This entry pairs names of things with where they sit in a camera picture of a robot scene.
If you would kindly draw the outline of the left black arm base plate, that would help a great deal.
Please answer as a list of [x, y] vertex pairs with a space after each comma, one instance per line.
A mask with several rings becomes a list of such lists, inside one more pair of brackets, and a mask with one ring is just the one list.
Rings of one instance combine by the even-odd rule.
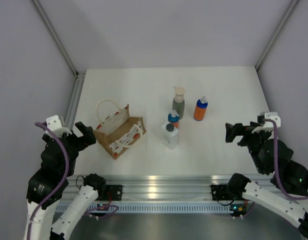
[[104, 199], [108, 202], [121, 201], [123, 194], [123, 186], [118, 184], [110, 184], [106, 186]]

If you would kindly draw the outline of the burlap watermelon canvas bag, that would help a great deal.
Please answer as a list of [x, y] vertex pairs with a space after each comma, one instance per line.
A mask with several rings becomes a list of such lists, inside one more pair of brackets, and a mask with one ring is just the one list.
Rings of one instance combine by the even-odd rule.
[[[114, 104], [116, 112], [103, 119], [99, 107], [105, 102]], [[96, 115], [99, 124], [93, 130], [93, 134], [97, 142], [114, 160], [126, 150], [138, 146], [147, 132], [143, 117], [131, 116], [128, 104], [120, 107], [113, 100], [101, 100], [96, 105]]]

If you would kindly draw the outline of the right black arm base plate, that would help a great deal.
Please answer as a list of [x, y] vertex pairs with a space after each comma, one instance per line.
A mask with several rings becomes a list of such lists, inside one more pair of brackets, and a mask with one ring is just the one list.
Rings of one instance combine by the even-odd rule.
[[213, 201], [233, 201], [234, 198], [227, 189], [226, 184], [214, 184], [210, 186]]

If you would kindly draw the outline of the grey pump bottle beige top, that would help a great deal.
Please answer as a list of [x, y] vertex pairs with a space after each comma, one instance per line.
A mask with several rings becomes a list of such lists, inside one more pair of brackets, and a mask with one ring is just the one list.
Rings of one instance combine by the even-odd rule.
[[184, 95], [186, 90], [181, 86], [174, 86], [174, 93], [175, 96], [172, 101], [172, 110], [175, 110], [178, 115], [179, 119], [182, 119], [184, 116], [184, 110], [185, 110], [185, 99]]

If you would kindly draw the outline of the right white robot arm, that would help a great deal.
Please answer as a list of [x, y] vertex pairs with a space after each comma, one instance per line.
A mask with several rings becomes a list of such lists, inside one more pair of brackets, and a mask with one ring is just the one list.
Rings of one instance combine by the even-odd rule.
[[226, 143], [241, 136], [238, 146], [247, 147], [256, 170], [270, 179], [283, 194], [280, 197], [248, 177], [234, 173], [226, 185], [227, 194], [235, 199], [252, 201], [281, 216], [308, 240], [308, 170], [292, 160], [293, 150], [278, 139], [281, 119], [259, 116], [257, 122], [225, 124]]

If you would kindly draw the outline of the white bottle grey cap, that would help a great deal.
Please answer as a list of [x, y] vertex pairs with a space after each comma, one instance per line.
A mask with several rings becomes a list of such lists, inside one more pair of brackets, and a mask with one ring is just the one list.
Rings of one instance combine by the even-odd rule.
[[172, 123], [166, 122], [161, 127], [161, 140], [170, 150], [174, 149], [179, 140], [179, 129]]

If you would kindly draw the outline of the small orange blue pump bottle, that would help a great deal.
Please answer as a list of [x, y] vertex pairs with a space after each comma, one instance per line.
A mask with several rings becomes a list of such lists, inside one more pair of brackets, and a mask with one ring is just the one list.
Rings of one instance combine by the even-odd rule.
[[167, 116], [167, 120], [169, 123], [173, 124], [177, 129], [179, 128], [179, 121], [180, 121], [180, 116], [177, 113], [176, 110], [172, 110], [168, 116]]

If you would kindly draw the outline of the orange bottle blue pump top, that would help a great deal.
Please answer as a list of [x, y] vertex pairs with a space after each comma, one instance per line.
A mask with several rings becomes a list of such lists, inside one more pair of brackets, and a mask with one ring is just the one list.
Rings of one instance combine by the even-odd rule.
[[197, 100], [193, 118], [196, 121], [202, 121], [205, 117], [206, 111], [208, 107], [208, 101], [206, 96], [202, 96], [200, 99]]

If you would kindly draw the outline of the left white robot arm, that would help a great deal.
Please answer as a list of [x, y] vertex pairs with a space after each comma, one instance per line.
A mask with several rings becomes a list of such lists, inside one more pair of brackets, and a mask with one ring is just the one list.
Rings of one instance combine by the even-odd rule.
[[93, 129], [82, 122], [75, 126], [81, 132], [77, 136], [59, 123], [48, 121], [35, 125], [45, 134], [45, 148], [41, 153], [41, 167], [30, 178], [26, 193], [27, 222], [26, 240], [68, 240], [88, 207], [107, 194], [106, 179], [91, 173], [84, 178], [78, 194], [56, 222], [53, 221], [63, 192], [68, 186], [68, 177], [74, 174], [79, 153], [96, 143]]

